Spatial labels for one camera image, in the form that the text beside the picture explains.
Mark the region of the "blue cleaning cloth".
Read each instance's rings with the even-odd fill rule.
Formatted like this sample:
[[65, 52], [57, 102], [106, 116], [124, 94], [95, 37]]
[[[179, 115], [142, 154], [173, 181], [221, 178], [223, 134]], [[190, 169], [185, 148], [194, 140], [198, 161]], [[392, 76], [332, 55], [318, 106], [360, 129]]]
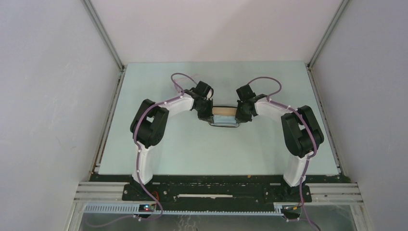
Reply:
[[216, 127], [238, 127], [240, 125], [235, 116], [214, 115], [213, 120], [212, 126]]

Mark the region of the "black glasses case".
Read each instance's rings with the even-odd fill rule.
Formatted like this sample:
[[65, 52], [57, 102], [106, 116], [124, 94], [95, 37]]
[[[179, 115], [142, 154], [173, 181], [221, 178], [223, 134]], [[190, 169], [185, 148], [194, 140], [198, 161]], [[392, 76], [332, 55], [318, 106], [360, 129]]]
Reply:
[[[214, 115], [236, 116], [236, 111], [237, 111], [237, 107], [234, 107], [234, 106], [219, 106], [218, 105], [218, 106], [214, 106], [212, 108], [213, 116]], [[212, 118], [212, 120], [210, 122], [208, 122], [210, 126], [212, 126], [213, 121], [214, 120]], [[238, 127], [221, 127], [221, 128], [238, 128]]]

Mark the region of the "pink transparent sunglasses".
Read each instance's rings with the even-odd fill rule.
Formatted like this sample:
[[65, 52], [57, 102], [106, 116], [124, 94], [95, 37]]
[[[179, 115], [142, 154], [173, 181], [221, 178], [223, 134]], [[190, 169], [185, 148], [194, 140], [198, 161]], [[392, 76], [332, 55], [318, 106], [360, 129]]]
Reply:
[[193, 74], [190, 77], [192, 80], [182, 75], [176, 75], [173, 77], [174, 82], [176, 83], [173, 83], [173, 85], [177, 93], [181, 93], [181, 89], [177, 86], [177, 84], [183, 89], [190, 89], [191, 87], [195, 87], [197, 85], [200, 75]]

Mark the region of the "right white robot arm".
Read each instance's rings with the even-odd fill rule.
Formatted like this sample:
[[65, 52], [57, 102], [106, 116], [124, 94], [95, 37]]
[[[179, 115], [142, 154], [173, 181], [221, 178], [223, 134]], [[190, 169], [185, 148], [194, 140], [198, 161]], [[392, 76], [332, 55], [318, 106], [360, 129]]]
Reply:
[[305, 105], [297, 109], [272, 101], [267, 95], [256, 95], [246, 84], [236, 90], [238, 105], [235, 119], [237, 123], [251, 122], [254, 116], [265, 116], [281, 122], [284, 142], [291, 156], [283, 174], [286, 184], [280, 187], [280, 196], [292, 201], [299, 195], [298, 185], [306, 177], [308, 164], [316, 156], [324, 135], [311, 107]]

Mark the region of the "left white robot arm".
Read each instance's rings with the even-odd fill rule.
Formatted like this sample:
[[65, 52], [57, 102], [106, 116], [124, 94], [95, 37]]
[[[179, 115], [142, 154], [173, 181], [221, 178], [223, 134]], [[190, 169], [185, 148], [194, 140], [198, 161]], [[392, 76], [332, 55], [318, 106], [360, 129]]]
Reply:
[[140, 200], [151, 197], [152, 187], [147, 183], [153, 178], [153, 156], [149, 151], [161, 142], [168, 120], [182, 112], [195, 110], [200, 120], [212, 122], [213, 94], [211, 86], [199, 81], [195, 87], [182, 90], [171, 99], [157, 103], [145, 99], [141, 103], [130, 126], [136, 145], [136, 163], [132, 177], [138, 182], [133, 193]]

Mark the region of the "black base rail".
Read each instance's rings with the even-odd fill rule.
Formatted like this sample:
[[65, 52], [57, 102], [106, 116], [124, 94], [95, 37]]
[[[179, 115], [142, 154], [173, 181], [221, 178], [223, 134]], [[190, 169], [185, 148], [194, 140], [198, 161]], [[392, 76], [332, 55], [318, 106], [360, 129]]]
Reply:
[[278, 204], [312, 202], [312, 185], [350, 183], [343, 175], [307, 176], [303, 186], [289, 187], [282, 175], [170, 176], [155, 175], [141, 187], [128, 175], [93, 174], [91, 182], [124, 182], [123, 201], [160, 203], [163, 210], [274, 211]]

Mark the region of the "left corner frame post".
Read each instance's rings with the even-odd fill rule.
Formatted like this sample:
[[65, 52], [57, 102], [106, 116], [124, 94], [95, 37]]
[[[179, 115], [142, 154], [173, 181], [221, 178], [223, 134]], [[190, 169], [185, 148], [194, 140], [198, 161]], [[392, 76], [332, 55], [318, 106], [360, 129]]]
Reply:
[[108, 32], [103, 25], [102, 20], [100, 19], [100, 16], [98, 15], [98, 12], [92, 3], [91, 0], [82, 0], [82, 4], [84, 5], [85, 10], [87, 11], [92, 23], [94, 24], [97, 32], [99, 33], [102, 41], [104, 42], [105, 46], [107, 47], [110, 55], [112, 56], [116, 66], [118, 67], [119, 71], [123, 71], [125, 69], [125, 65], [121, 61], [119, 54], [110, 38], [108, 35]]

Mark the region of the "corner frame post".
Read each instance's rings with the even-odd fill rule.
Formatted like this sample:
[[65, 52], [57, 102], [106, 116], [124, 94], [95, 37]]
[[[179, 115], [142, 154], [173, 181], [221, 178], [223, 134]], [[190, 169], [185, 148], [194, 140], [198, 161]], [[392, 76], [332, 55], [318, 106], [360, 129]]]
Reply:
[[340, 5], [338, 6], [334, 16], [332, 17], [328, 27], [326, 28], [321, 40], [319, 41], [312, 57], [310, 58], [309, 62], [307, 63], [307, 67], [309, 70], [313, 68], [316, 64], [318, 58], [320, 57], [322, 51], [324, 50], [326, 43], [329, 41], [330, 37], [332, 36], [335, 28], [337, 27], [339, 21], [341, 20], [343, 14], [346, 12], [351, 0], [342, 0]]
[[99, 33], [102, 41], [104, 42], [105, 46], [107, 47], [110, 55], [112, 56], [116, 66], [118, 67], [119, 71], [123, 71], [125, 69], [125, 65], [121, 61], [119, 54], [110, 38], [108, 35], [108, 32], [103, 25], [102, 20], [100, 19], [100, 16], [98, 15], [98, 12], [92, 3], [91, 0], [82, 0], [82, 4], [84, 5], [85, 10], [87, 11], [92, 23], [94, 24], [97, 32]]

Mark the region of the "right corner frame post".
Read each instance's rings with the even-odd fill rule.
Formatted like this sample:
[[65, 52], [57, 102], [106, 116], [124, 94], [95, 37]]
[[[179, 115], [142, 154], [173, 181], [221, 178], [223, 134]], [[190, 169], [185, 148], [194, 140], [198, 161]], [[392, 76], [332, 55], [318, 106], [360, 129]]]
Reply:
[[335, 28], [337, 27], [339, 21], [341, 20], [343, 14], [346, 12], [351, 0], [342, 0], [340, 5], [338, 6], [334, 16], [332, 17], [328, 27], [326, 28], [321, 40], [319, 41], [312, 57], [310, 58], [309, 62], [307, 63], [307, 67], [309, 70], [313, 68], [316, 64], [318, 58], [320, 57], [322, 51], [324, 50], [326, 43], [329, 41], [330, 37], [332, 36]]

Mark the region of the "aluminium frame extrusion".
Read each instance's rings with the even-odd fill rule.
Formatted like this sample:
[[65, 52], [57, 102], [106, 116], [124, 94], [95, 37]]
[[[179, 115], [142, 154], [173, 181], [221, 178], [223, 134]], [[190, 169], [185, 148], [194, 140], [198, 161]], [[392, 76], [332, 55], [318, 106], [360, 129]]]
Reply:
[[79, 230], [85, 213], [117, 212], [123, 204], [124, 185], [124, 182], [80, 182], [64, 230]]

